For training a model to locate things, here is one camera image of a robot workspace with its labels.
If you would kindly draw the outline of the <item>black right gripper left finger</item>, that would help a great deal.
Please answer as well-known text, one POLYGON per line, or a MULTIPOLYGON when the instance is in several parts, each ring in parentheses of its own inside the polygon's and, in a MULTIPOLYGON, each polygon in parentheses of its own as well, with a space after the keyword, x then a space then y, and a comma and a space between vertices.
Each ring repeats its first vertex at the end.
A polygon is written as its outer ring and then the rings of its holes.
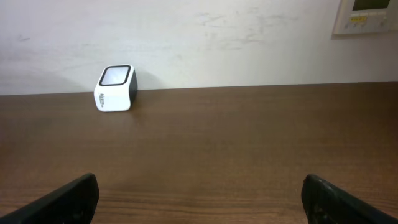
POLYGON ((1 223, 90 223, 99 197, 96 176, 87 173, 1 217, 1 223))

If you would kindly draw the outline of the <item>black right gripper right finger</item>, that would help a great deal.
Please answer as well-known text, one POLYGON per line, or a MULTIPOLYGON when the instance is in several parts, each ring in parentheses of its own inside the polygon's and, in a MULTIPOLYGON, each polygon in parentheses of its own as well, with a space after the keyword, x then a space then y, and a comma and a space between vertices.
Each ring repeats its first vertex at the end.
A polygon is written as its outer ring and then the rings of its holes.
POLYGON ((314 174, 304 179, 301 200, 309 224, 397 224, 397 218, 314 174))

